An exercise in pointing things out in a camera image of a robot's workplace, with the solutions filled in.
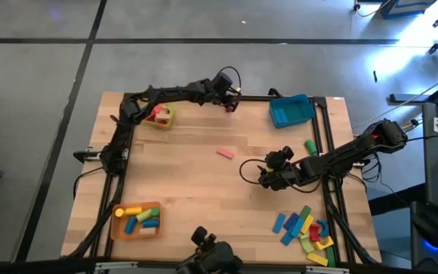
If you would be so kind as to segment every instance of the blue light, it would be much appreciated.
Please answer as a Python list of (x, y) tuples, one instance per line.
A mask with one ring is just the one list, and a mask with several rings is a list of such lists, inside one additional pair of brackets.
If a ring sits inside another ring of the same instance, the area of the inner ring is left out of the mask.
[(438, 253), (438, 247), (435, 247), (435, 246), (429, 244), (429, 242), (427, 242), (426, 240), (424, 240), (424, 246), (425, 246), (427, 249), (429, 249), (429, 250), (431, 250), (431, 251), (433, 251), (433, 252), (437, 252), (437, 253)]

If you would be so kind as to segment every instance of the white cable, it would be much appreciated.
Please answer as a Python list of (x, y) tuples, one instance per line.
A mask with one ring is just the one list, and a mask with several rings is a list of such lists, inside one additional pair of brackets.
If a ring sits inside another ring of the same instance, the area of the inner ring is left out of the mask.
[(368, 123), (368, 122), (370, 122), (370, 121), (372, 121), (372, 120), (374, 120), (374, 119), (376, 119), (376, 118), (380, 118), (381, 116), (383, 116), (383, 115), (385, 115), (385, 114), (387, 114), (387, 113), (389, 113), (389, 112), (392, 112), (393, 110), (396, 110), (397, 108), (402, 107), (402, 106), (404, 106), (404, 105), (406, 105), (406, 104), (412, 102), (413, 100), (415, 100), (415, 99), (419, 98), (420, 96), (426, 94), (427, 92), (429, 92), (432, 88), (435, 88), (436, 86), (438, 86), (438, 82), (437, 82), (436, 84), (434, 84), (433, 86), (431, 86), (430, 88), (426, 89), (426, 90), (425, 90), (424, 92), (422, 92), (421, 94), (416, 95), (416, 96), (410, 98), (409, 100), (406, 100), (405, 102), (399, 104), (398, 106), (393, 107), (391, 110), (387, 110), (387, 111), (385, 111), (384, 113), (381, 113), (380, 115), (376, 115), (375, 117), (370, 118), (370, 119), (368, 119), (368, 120), (362, 122), (361, 124), (359, 124), (359, 125), (357, 125), (357, 126), (354, 126), (353, 129), (356, 129), (357, 127), (360, 127), (360, 126), (362, 126), (362, 125), (364, 125), (364, 124), (366, 124), (366, 123)]

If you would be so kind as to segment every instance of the wooden table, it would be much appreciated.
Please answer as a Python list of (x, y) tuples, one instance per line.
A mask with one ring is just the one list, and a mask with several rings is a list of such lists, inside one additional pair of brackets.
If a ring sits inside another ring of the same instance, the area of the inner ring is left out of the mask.
[[(90, 146), (102, 148), (113, 135), (123, 93), (105, 92), (97, 113)], [(352, 140), (348, 111), (343, 98), (328, 97), (328, 114), (335, 146)], [(195, 245), (192, 232), (203, 226), (227, 241), (245, 263), (311, 264), (296, 241), (285, 247), (284, 234), (271, 231), (278, 213), (299, 212), (310, 206), (316, 219), (325, 219), (322, 190), (311, 194), (291, 188), (264, 189), (241, 180), (239, 165), (250, 158), (264, 159), (270, 151), (289, 145), (292, 160), (307, 156), (303, 143), (313, 138), (312, 123), (276, 129), (268, 115), (266, 102), (241, 102), (235, 113), (205, 104), (174, 103), (176, 123), (170, 131), (137, 126), (129, 156), (122, 203), (159, 201), (163, 206), (163, 233), (160, 237), (137, 241), (115, 241), (112, 258), (119, 260), (182, 261)], [(327, 148), (319, 115), (323, 148)], [(216, 148), (235, 153), (230, 160), (216, 154)], [(84, 165), (83, 172), (100, 166)], [(244, 175), (257, 180), (259, 171), (252, 163)], [(105, 173), (80, 180), (77, 197), (68, 223), (62, 255), (72, 252), (92, 228), (103, 192)], [(364, 186), (344, 179), (344, 199), (351, 229), (372, 257), (381, 261)], [(98, 254), (103, 254), (108, 226), (101, 234)], [(346, 260), (344, 241), (337, 228), (341, 259)]]

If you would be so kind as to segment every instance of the pink block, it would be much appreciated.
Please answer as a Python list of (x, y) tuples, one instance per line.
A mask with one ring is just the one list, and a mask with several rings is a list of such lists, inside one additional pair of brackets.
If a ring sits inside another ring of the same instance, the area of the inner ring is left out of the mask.
[(234, 157), (234, 153), (231, 151), (228, 151), (225, 148), (218, 148), (216, 152), (220, 155), (223, 155), (224, 157), (229, 158), (229, 159), (232, 159)]

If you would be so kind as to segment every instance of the blue plastic tray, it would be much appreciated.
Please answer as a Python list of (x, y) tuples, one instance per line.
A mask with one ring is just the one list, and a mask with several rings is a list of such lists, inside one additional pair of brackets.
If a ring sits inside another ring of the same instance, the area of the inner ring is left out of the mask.
[(271, 100), (269, 112), (277, 129), (305, 123), (314, 115), (309, 98), (304, 94)]

